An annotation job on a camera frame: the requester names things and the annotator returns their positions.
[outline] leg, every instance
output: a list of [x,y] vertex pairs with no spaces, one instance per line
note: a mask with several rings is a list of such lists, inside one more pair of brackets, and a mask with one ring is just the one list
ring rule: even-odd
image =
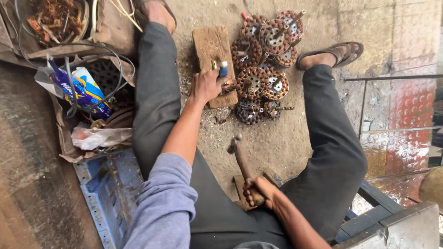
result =
[[[139,47],[132,145],[145,180],[181,108],[174,40],[167,25],[153,22],[152,16],[150,20]],[[198,193],[196,217],[190,224],[191,248],[233,248],[242,242],[260,240],[255,219],[226,196],[198,149],[190,185]]]
[[305,170],[281,188],[328,242],[335,238],[367,171],[365,154],[338,98],[331,71],[331,66],[319,64],[303,75],[314,153]]

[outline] man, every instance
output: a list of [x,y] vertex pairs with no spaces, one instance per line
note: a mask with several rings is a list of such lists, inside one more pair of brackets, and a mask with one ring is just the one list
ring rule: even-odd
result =
[[248,200],[255,186],[266,204],[244,212],[225,195],[196,148],[202,109],[227,79],[217,79],[217,70],[196,74],[180,115],[171,37],[175,19],[164,1],[147,0],[141,10],[149,23],[139,48],[133,150],[147,181],[125,248],[330,248],[367,170],[331,70],[356,60],[363,46],[342,43],[299,57],[297,67],[306,70],[304,98],[314,153],[306,169],[281,190],[263,178],[248,179]]

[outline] gray sleeve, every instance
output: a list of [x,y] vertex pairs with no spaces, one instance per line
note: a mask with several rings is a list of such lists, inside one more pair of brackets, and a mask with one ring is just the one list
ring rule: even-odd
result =
[[192,169],[172,153],[160,154],[142,184],[125,249],[187,249],[197,192],[189,186]]

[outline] foot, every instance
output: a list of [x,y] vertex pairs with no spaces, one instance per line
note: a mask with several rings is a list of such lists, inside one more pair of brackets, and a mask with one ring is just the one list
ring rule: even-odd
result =
[[321,53],[321,54],[315,54],[311,56],[306,56],[303,58],[300,63],[300,69],[301,70],[308,70],[311,67],[315,65],[325,64],[328,66],[333,66],[337,62],[336,57],[331,53]]
[[174,18],[169,14],[162,1],[145,1],[142,3],[141,10],[150,22],[165,26],[171,35],[175,32]]

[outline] slipper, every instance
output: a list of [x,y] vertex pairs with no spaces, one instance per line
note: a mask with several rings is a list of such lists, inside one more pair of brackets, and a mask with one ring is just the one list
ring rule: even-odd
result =
[[[174,15],[174,13],[172,13],[172,10],[171,10],[171,8],[169,8],[169,5],[166,3],[166,1],[165,0],[139,0],[138,1],[138,8],[140,8],[140,6],[141,6],[141,4],[142,3],[144,3],[144,2],[147,2],[147,1],[155,1],[155,2],[161,2],[164,6],[165,6],[165,8],[166,8],[166,10],[169,12],[169,14],[172,16],[172,18],[174,18],[174,22],[175,22],[175,28],[177,29],[177,19],[175,18],[175,15]],[[139,20],[139,22],[140,22],[140,24],[144,27],[144,26],[146,26],[146,16],[144,15],[144,14],[142,14],[141,13],[141,10],[137,10],[136,11],[136,16],[137,16],[137,19]]]
[[329,48],[325,48],[319,51],[311,51],[300,55],[297,58],[297,61],[295,62],[295,66],[297,67],[298,70],[301,70],[299,62],[306,56],[311,56],[321,53],[330,53],[337,59],[335,65],[333,65],[332,67],[342,67],[357,60],[363,53],[363,50],[364,47],[363,44],[361,43],[357,42],[338,43]]

